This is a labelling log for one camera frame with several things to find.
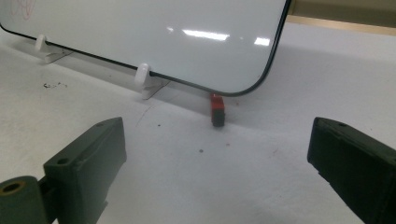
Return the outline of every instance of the white table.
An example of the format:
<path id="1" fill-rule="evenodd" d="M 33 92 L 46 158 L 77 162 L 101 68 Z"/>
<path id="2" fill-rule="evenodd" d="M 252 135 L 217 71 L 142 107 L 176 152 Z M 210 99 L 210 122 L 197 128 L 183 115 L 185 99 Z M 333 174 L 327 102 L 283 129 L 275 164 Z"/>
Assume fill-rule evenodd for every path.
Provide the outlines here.
<path id="1" fill-rule="evenodd" d="M 123 117 L 128 161 L 101 224 L 361 223 L 306 161 L 312 121 L 396 147 L 395 36 L 288 23 L 269 77 L 225 99 L 220 129 L 206 92 L 171 83 L 142 101 L 132 70 L 76 53 L 43 65 L 31 41 L 0 41 L 0 181 L 41 178 L 93 124 Z"/>

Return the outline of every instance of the whiteboard surface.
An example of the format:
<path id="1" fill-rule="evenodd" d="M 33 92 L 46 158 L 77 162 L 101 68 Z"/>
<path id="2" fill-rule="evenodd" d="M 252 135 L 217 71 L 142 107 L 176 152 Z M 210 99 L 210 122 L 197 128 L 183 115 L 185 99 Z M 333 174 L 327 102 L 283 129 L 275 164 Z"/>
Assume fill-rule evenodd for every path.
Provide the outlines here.
<path id="1" fill-rule="evenodd" d="M 0 0 L 6 30 L 235 93 L 259 82 L 287 0 Z"/>

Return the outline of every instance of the black edge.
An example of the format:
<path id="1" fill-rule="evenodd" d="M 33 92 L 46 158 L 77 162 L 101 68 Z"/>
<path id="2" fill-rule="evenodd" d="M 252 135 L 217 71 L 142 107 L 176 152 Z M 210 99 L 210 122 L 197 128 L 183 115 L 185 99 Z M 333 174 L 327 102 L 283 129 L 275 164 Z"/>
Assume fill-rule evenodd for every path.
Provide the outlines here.
<path id="1" fill-rule="evenodd" d="M 222 95 L 222 96 L 240 96 L 240 95 L 244 95 L 244 94 L 247 94 L 247 93 L 249 93 L 251 91 L 256 90 L 264 82 L 264 80 L 268 76 L 268 73 L 271 70 L 271 66 L 272 66 L 273 60 L 274 60 L 275 55 L 276 55 L 277 45 L 279 44 L 279 40 L 280 40 L 280 37 L 282 35 L 282 31 L 283 31 L 283 26 L 285 25 L 286 18 L 288 16 L 290 3 L 291 3 L 291 0 L 287 0 L 286 3 L 285 3 L 285 6 L 283 8 L 282 16 L 280 18 L 279 25 L 277 26 L 276 36 L 275 36 L 275 39 L 274 39 L 274 44 L 272 46 L 271 53 L 270 53 L 270 56 L 269 56 L 268 61 L 267 61 L 267 65 L 265 66 L 265 69 L 262 72 L 262 75 L 260 76 L 260 79 L 255 84 L 253 84 L 250 88 L 248 88 L 248 89 L 246 89 L 244 91 L 238 91 L 238 92 L 223 92 L 223 91 L 212 90 L 212 89 L 207 88 L 207 87 L 203 87 L 203 86 L 200 86 L 200 85 L 197 85 L 197 84 L 193 84 L 193 83 L 190 83 L 188 81 L 184 81 L 184 80 L 181 80 L 181 79 L 178 79 L 178 78 L 175 78 L 175 77 L 169 77 L 167 75 L 163 75 L 163 74 L 160 74 L 160 73 L 155 73 L 155 72 L 151 72 L 150 71 L 149 74 L 152 77 L 165 78 L 165 79 L 168 79 L 168 80 L 171 80 L 171 81 L 175 81 L 175 82 L 178 82 L 178 83 L 181 83 L 181 84 L 184 84 L 184 85 L 188 85 L 188 86 L 191 86 L 191 87 L 194 87 L 194 88 L 197 88 L 197 89 L 201 89 L 203 91 L 212 92 L 212 93 L 215 93 L 215 94 L 218 94 L 218 95 Z M 18 34 L 18 33 L 9 31 L 8 29 L 5 29 L 2 26 L 1 22 L 0 22 L 0 27 L 3 30 L 5 30 L 6 32 L 9 32 L 11 34 L 20 35 L 20 36 L 23 36 L 23 37 L 26 37 L 26 38 L 29 38 L 29 39 L 36 40 L 36 38 L 34 38 L 34 37 L 31 37 L 31 36 L 28 36 L 28 35 Z M 97 56 L 97 55 L 93 55 L 93 54 L 90 54 L 90 53 L 87 53 L 87 52 L 84 52 L 84 51 L 80 51 L 80 50 L 77 50 L 77 49 L 71 49 L 71 48 L 68 48 L 68 47 L 65 47 L 65 46 L 62 46 L 62 45 L 51 43 L 49 41 L 46 41 L 46 43 L 48 45 L 52 45 L 52 46 L 59 47 L 59 48 L 62 48 L 62 49 L 72 50 L 72 51 L 80 53 L 80 54 L 84 54 L 84 55 L 87 55 L 87 56 L 90 56 L 90 57 L 93 57 L 93 58 L 96 58 L 96 59 L 100 59 L 100 60 L 103 60 L 105 62 L 114 63 L 114 64 L 117 64 L 117 65 L 120 65 L 120 66 L 124 66 L 124 67 L 128 67 L 128 68 L 132 68 L 134 70 L 137 70 L 136 66 L 129 65 L 127 63 L 120 63 L 120 62 L 113 61 L 113 60 L 110 60 L 110 59 L 107 59 L 107 58 L 103 58 L 103 57 L 100 57 L 100 56 Z"/>

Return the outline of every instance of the hole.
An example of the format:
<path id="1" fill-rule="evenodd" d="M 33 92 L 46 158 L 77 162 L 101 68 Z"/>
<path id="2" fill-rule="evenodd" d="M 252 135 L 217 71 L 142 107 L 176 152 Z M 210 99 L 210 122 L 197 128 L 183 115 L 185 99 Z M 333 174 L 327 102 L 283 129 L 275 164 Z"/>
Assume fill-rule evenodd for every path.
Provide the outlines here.
<path id="1" fill-rule="evenodd" d="M 58 160 L 58 164 L 59 165 L 64 165 L 64 164 L 67 164 L 68 162 L 69 162 L 69 159 L 67 159 L 67 158 L 63 158 L 63 159 Z"/>
<path id="2" fill-rule="evenodd" d="M 10 193 L 12 191 L 17 190 L 20 186 L 21 186 L 20 183 L 10 184 L 10 185 L 6 186 L 5 188 L 3 188 L 3 192 L 4 193 Z"/>

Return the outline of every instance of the wooden edge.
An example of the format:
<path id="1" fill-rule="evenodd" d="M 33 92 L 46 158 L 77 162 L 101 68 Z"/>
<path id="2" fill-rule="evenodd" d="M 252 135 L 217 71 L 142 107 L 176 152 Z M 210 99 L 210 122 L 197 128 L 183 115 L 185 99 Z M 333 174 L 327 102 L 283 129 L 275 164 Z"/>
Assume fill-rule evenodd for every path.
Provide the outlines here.
<path id="1" fill-rule="evenodd" d="M 357 24 L 357 23 L 344 22 L 344 21 L 328 21 L 328 20 L 288 15 L 288 17 L 286 18 L 286 22 L 322 26 L 322 27 L 340 29 L 340 30 L 358 31 L 358 32 L 378 34 L 378 35 L 396 35 L 396 28 Z"/>

